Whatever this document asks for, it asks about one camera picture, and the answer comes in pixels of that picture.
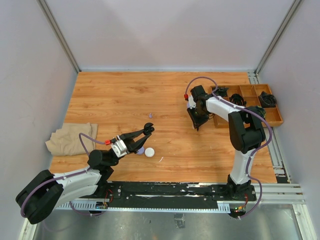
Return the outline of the white earbud charging case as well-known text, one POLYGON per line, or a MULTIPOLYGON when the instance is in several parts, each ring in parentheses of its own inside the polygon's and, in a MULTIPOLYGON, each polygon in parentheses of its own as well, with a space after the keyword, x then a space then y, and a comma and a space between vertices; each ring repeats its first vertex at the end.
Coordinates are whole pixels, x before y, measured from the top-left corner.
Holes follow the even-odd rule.
POLYGON ((155 150, 152 147, 148 147, 145 149, 144 154, 148 158, 152 158, 155 155, 155 150))

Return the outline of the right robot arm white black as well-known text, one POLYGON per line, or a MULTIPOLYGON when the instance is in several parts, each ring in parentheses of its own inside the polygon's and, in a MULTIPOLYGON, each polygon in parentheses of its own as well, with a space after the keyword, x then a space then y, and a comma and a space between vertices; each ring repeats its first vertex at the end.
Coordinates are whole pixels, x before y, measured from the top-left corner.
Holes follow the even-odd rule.
POLYGON ((251 185, 251 161, 266 139, 262 125, 264 118, 254 107, 239 106, 214 93, 206 93, 202 85, 192 88, 190 94, 185 93, 184 99, 195 129, 205 124, 210 115, 219 116, 228 122, 235 155, 227 178, 226 193, 232 200, 240 199, 251 185))

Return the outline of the purple charging case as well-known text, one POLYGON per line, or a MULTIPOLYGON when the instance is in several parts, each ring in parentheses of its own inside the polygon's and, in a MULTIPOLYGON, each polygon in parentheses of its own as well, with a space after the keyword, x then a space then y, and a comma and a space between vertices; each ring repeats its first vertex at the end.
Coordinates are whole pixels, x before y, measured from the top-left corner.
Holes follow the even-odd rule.
POLYGON ((137 155, 143 155, 144 152, 145 152, 145 148, 144 148, 144 147, 141 147, 141 148, 136 152, 136 154, 137 154, 137 155))

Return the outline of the black earbud charging case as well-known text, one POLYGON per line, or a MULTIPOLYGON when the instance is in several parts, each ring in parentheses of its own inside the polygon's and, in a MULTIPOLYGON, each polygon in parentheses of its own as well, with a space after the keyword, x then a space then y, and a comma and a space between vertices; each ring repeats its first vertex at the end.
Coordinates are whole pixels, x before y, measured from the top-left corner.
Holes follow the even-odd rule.
POLYGON ((151 122, 147 122, 147 123, 144 125, 143 134, 144 134, 145 136, 151 135, 154 130, 155 130, 154 124, 151 123, 151 122))

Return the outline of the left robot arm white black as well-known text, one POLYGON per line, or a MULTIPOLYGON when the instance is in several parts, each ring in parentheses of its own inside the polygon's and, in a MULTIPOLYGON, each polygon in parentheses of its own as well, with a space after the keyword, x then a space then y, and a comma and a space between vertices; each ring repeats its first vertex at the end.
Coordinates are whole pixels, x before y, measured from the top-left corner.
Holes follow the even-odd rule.
POLYGON ((112 175, 112 167, 124 156, 136 154, 154 130, 149 122, 141 130, 123 133, 102 142, 110 146, 108 150, 86 150, 88 166, 82 169, 56 174, 48 169, 42 170, 15 198, 20 215, 34 225, 67 202, 90 195, 103 197, 107 193, 104 182, 112 175))

